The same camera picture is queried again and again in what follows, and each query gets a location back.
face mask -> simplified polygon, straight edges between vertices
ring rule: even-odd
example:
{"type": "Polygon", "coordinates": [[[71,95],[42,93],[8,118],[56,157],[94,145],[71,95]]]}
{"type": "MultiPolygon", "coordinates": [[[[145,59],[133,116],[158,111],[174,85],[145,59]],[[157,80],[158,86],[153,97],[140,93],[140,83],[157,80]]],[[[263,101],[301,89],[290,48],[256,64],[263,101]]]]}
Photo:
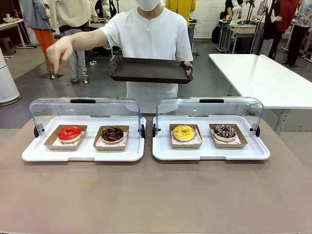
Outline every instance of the face mask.
{"type": "Polygon", "coordinates": [[[136,0],[142,11],[152,11],[160,3],[160,0],[136,0]]]}

black baking tray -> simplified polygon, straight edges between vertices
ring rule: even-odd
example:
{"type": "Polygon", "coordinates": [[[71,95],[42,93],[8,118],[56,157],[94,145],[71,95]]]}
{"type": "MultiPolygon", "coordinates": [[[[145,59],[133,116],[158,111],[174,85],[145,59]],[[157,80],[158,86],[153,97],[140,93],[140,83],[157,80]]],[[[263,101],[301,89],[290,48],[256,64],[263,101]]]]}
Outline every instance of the black baking tray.
{"type": "Polygon", "coordinates": [[[116,56],[110,63],[109,76],[116,81],[187,84],[194,78],[186,75],[182,61],[125,58],[116,56]]]}

chocolate glazed donut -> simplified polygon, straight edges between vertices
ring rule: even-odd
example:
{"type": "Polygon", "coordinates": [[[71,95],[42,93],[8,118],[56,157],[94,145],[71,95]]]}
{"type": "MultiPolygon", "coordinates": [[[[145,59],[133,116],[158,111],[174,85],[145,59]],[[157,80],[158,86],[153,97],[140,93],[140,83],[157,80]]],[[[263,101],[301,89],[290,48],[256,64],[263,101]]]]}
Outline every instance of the chocolate glazed donut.
{"type": "Polygon", "coordinates": [[[120,128],[105,128],[101,134],[102,140],[108,144],[115,144],[122,140],[123,131],[120,128]]]}
{"type": "Polygon", "coordinates": [[[236,136],[236,131],[229,125],[219,124],[214,127],[214,136],[222,141],[231,141],[236,136]]]}

chocolate drizzled donut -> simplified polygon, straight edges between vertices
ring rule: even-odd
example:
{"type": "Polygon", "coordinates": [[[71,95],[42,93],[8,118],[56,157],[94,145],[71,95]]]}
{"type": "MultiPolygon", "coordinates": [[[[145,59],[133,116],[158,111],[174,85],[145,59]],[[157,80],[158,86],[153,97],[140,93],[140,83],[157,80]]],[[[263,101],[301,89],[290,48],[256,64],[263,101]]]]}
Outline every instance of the chocolate drizzled donut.
{"type": "Polygon", "coordinates": [[[224,124],[216,125],[214,127],[214,133],[223,138],[232,138],[236,136],[235,129],[231,128],[229,125],[224,124]]]}
{"type": "Polygon", "coordinates": [[[123,131],[116,127],[105,128],[101,137],[105,141],[117,141],[123,138],[123,131]]]}

orange pants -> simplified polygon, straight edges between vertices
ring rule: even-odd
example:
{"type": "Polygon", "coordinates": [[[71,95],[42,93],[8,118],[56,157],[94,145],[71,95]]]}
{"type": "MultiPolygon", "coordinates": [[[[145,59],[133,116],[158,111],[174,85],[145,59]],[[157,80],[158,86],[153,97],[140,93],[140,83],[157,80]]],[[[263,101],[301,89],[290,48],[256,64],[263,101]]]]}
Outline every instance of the orange pants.
{"type": "Polygon", "coordinates": [[[47,49],[54,44],[52,31],[51,30],[41,30],[34,29],[36,38],[41,46],[43,53],[47,54],[47,49]]]}

